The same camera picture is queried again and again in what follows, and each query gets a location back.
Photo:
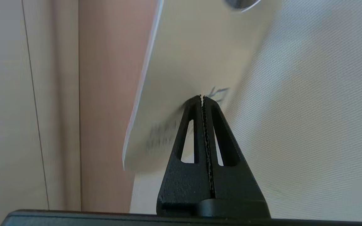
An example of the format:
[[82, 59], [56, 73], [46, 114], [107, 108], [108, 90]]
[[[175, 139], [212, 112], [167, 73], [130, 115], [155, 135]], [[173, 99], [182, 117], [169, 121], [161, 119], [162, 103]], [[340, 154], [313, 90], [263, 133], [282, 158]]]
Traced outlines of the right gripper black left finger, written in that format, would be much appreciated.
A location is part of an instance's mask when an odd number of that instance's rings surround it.
[[[193, 122], [194, 163], [182, 162], [189, 122]], [[175, 137], [156, 204], [159, 216], [211, 216], [212, 200], [200, 96], [184, 103], [184, 112]]]

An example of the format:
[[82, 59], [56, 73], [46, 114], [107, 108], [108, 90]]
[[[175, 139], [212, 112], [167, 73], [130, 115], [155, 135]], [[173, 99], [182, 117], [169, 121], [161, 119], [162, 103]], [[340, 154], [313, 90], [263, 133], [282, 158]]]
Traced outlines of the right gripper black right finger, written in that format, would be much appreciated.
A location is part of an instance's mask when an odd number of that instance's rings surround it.
[[203, 98], [203, 122], [209, 160], [210, 198], [200, 215], [270, 219], [267, 202], [216, 101]]

